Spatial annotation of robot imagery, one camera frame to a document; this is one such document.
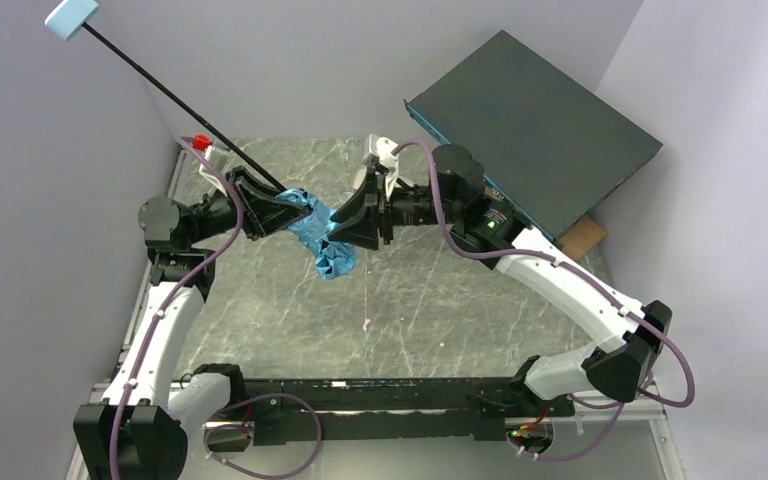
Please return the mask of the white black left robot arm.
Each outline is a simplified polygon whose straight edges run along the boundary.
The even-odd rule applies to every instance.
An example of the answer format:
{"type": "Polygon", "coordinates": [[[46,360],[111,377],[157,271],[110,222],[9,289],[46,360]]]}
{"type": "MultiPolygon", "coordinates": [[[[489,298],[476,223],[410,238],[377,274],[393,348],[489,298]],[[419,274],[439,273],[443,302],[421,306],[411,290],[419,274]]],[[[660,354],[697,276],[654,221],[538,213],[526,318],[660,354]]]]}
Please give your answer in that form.
{"type": "Polygon", "coordinates": [[[147,304],[134,342],[100,400],[73,420],[92,479],[177,479],[191,438],[221,410],[244,411],[239,367],[207,364],[176,395],[176,364],[215,278],[215,263],[238,235],[257,240],[311,214],[310,206],[236,167],[224,191],[185,205],[158,196],[138,222],[150,260],[147,304]]]}

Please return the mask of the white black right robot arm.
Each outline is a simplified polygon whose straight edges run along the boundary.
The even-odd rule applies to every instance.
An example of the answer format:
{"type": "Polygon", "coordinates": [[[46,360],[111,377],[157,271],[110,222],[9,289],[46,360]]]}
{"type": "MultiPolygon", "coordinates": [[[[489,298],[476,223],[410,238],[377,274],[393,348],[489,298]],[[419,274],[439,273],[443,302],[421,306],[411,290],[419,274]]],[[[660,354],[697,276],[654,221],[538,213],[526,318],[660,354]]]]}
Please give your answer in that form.
{"type": "Polygon", "coordinates": [[[596,390],[621,403],[642,394],[672,318],[660,301],[647,305],[618,293],[560,251],[511,204],[486,192],[483,165],[459,145],[431,152],[426,185],[397,173],[390,147],[371,154],[350,199],[332,216],[329,237],[376,250],[396,226],[438,225],[457,254],[533,289],[571,318],[590,344],[533,356],[512,388],[535,405],[596,390]]]}

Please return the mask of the light blue folding umbrella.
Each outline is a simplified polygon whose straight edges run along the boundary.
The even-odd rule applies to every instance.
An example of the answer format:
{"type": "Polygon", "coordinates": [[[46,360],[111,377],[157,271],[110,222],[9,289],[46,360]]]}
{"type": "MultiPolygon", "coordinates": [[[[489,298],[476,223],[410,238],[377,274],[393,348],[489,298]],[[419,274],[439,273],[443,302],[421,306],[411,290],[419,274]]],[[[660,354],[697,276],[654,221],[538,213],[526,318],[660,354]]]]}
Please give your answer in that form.
{"type": "MultiPolygon", "coordinates": [[[[328,239],[328,234],[336,227],[336,224],[330,220],[332,209],[307,190],[285,188],[253,158],[235,146],[226,135],[92,27],[90,21],[99,8],[100,5],[96,1],[62,1],[48,14],[44,24],[64,41],[72,39],[80,31],[85,31],[95,37],[201,126],[205,127],[221,144],[238,155],[244,162],[243,167],[252,175],[278,189],[280,191],[279,198],[309,206],[312,209],[311,214],[281,231],[288,231],[295,235],[300,243],[312,253],[314,267],[322,278],[334,279],[348,274],[355,266],[356,251],[349,244],[332,242],[328,239]]],[[[203,165],[214,171],[202,154],[191,146],[192,139],[193,137],[182,137],[179,143],[199,161],[200,166],[203,165]]],[[[235,228],[228,232],[233,235],[245,234],[242,228],[244,207],[240,194],[226,177],[228,173],[224,176],[219,175],[219,179],[226,189],[226,196],[234,202],[237,209],[235,228]]],[[[151,258],[168,258],[174,261],[191,253],[193,244],[201,241],[193,239],[195,222],[192,205],[182,205],[166,197],[152,198],[143,204],[140,211],[140,227],[143,230],[145,244],[151,258]]]]}

